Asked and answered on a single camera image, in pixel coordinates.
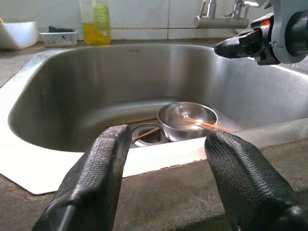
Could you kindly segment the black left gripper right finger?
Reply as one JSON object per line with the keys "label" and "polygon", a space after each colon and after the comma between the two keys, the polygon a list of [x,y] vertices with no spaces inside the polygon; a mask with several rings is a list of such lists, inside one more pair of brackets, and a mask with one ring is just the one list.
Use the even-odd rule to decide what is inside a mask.
{"label": "black left gripper right finger", "polygon": [[215,130],[205,152],[232,230],[308,229],[308,207],[252,143]]}

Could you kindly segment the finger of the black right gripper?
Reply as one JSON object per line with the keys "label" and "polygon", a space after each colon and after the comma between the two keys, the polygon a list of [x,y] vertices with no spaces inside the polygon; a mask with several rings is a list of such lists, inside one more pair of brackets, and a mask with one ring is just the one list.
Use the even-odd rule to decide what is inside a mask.
{"label": "finger of the black right gripper", "polygon": [[251,29],[216,44],[214,52],[219,56],[230,59],[253,57],[261,49],[260,41],[261,31]]}

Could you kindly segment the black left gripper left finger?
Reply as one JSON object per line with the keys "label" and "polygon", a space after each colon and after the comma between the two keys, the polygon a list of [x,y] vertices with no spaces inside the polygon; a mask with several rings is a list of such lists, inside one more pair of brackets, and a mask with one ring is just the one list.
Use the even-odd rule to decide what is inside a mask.
{"label": "black left gripper left finger", "polygon": [[127,124],[107,128],[65,175],[34,231],[111,231],[131,143]]}

